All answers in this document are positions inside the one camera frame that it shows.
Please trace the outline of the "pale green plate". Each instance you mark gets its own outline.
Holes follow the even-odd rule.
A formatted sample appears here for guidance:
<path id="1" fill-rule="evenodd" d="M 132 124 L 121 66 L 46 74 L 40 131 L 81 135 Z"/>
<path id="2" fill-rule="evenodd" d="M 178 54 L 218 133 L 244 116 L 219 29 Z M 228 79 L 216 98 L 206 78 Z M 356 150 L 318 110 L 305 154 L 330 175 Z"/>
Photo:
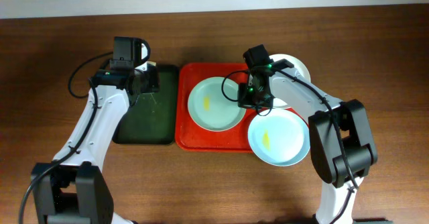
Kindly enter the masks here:
<path id="1" fill-rule="evenodd" d="M 215 76 L 200 81 L 188 97 L 188 112 L 199 127 L 209 131 L 226 131 L 242 121 L 246 109 L 228 100 L 237 98 L 238 84 Z"/>

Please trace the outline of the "light blue plate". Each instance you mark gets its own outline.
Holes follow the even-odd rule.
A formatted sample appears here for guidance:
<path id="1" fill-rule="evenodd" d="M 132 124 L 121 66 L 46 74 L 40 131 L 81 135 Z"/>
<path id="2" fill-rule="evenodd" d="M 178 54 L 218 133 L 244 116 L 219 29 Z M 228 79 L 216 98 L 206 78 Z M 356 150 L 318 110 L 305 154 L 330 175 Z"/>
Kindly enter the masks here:
<path id="1" fill-rule="evenodd" d="M 249 124 L 247 139 L 253 153 L 273 166 L 292 166 L 310 151 L 306 122 L 287 109 L 264 111 Z"/>

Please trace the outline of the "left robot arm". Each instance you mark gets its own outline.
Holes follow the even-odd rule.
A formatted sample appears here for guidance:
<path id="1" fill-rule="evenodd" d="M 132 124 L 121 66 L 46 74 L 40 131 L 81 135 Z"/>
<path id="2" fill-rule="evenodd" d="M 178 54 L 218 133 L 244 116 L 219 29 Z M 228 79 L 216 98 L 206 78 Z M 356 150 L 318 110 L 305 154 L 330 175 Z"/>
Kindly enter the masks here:
<path id="1" fill-rule="evenodd" d="M 103 163 L 130 96 L 159 89 L 155 62 L 127 70 L 99 70 L 89 80 L 86 106 L 72 134 L 49 163 L 37 163 L 26 195 L 39 223 L 127 223 L 114 211 Z"/>

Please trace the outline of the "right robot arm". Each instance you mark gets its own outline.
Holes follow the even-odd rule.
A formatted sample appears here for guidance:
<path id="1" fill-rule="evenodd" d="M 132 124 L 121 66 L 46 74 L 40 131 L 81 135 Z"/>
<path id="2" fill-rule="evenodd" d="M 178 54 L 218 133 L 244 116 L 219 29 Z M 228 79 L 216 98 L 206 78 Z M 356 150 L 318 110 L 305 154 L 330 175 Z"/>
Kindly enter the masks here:
<path id="1" fill-rule="evenodd" d="M 281 99 L 308 120 L 312 165 L 322 180 L 315 223 L 353 223 L 357 191 L 378 159 L 363 104 L 328 95 L 287 60 L 245 62 L 248 81 L 239 86 L 239 106 L 259 110 Z"/>

